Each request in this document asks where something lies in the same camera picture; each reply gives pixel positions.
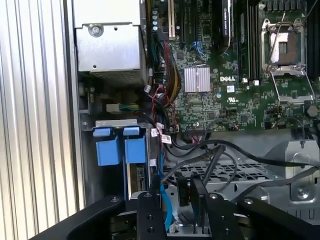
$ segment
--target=blue tab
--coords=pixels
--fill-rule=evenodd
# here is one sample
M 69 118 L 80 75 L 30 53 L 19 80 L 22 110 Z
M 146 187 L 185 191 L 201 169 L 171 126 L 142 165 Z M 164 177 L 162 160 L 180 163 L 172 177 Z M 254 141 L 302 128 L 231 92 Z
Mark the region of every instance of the blue tab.
M 140 128 L 138 126 L 125 127 L 123 129 L 123 136 L 138 136 L 140 133 Z
M 117 165 L 121 162 L 122 154 L 118 136 L 113 140 L 98 141 L 96 154 L 99 166 Z
M 127 164 L 144 164 L 146 163 L 146 137 L 126 139 L 125 162 Z
M 96 128 L 93 132 L 93 136 L 95 138 L 109 137 L 110 136 L 110 128 Z

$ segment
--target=cpu socket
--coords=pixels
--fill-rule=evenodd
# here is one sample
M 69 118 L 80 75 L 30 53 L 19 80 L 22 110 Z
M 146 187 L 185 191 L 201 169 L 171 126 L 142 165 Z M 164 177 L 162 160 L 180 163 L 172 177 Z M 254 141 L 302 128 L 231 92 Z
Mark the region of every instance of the cpu socket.
M 303 104 L 313 101 L 315 94 L 306 73 L 305 33 L 300 18 L 294 22 L 283 21 L 272 23 L 265 19 L 261 28 L 261 64 L 266 78 L 272 78 L 279 103 Z M 282 95 L 278 90 L 277 79 L 291 75 L 292 79 L 307 81 L 310 95 Z
M 271 23 L 266 18 L 261 29 L 261 63 L 267 78 L 270 77 L 270 71 L 278 67 L 282 69 L 283 67 L 292 69 L 293 66 L 305 68 L 304 25 L 300 18 L 294 22 L 284 21 L 280 30 L 279 27 L 280 22 Z

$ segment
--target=aluminum side panel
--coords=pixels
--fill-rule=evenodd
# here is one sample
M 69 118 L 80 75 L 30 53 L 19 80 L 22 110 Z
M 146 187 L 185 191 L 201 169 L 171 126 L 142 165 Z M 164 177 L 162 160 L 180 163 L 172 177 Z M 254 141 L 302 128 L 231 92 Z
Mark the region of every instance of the aluminum side panel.
M 0 239 L 26 240 L 77 206 L 63 4 L 0 0 Z

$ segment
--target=green circuit board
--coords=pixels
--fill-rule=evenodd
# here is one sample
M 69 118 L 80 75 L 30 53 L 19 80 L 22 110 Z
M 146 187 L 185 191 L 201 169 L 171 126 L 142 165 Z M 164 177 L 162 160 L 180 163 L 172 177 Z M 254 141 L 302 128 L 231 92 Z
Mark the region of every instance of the green circuit board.
M 258 21 L 262 26 L 265 19 L 271 22 L 279 22 L 282 19 L 283 11 L 267 11 L 266 3 L 264 7 L 259 9 Z M 209 1 L 209 11 L 203 12 L 203 0 L 197 1 L 197 17 L 198 17 L 198 39 L 202 42 L 204 56 L 191 47 L 193 39 L 192 34 L 186 34 L 185 46 L 181 47 L 180 36 L 176 35 L 175 40 L 171 40 L 173 55 L 178 65 L 178 69 L 182 76 L 181 91 L 176 98 L 174 105 L 176 110 L 176 121 L 180 132 L 188 130 L 206 129 L 208 123 L 215 119 L 224 118 L 237 125 L 240 131 L 243 130 L 260 130 L 268 129 L 271 124 L 284 117 L 295 117 L 303 121 L 306 126 L 312 126 L 313 120 L 306 117 L 304 104 L 289 104 L 278 101 L 275 85 L 271 78 L 267 78 L 261 71 L 261 81 L 259 85 L 252 82 L 243 83 L 239 80 L 238 59 L 240 31 L 238 28 L 242 26 L 233 19 L 232 40 L 230 47 L 224 54 L 216 54 L 212 43 L 212 2 Z M 184 1 L 184 31 L 192 32 L 194 27 L 194 6 L 191 0 Z M 181 7 L 175 3 L 175 9 L 179 11 Z M 301 9 L 287 11 L 284 21 L 293 22 L 295 19 L 304 21 L 306 15 L 306 6 Z M 199 93 L 186 93 L 184 91 L 184 69 L 195 66 L 209 66 L 210 68 L 210 91 Z M 232 81 L 221 81 L 221 77 L 232 79 Z M 312 88 L 317 99 L 319 93 L 318 81 L 311 81 Z M 276 80 L 278 91 L 283 96 L 311 95 L 312 90 L 305 77 L 283 76 Z M 292 122 L 283 122 L 280 128 L 286 128 Z M 229 124 L 218 123 L 210 127 L 212 132 L 228 131 Z

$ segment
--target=silver heatsink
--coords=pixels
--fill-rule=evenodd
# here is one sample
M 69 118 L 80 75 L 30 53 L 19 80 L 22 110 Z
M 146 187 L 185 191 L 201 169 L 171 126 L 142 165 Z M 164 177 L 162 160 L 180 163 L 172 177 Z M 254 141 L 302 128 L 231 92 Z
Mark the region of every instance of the silver heatsink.
M 210 92 L 210 67 L 196 66 L 185 68 L 184 91 L 186 93 Z

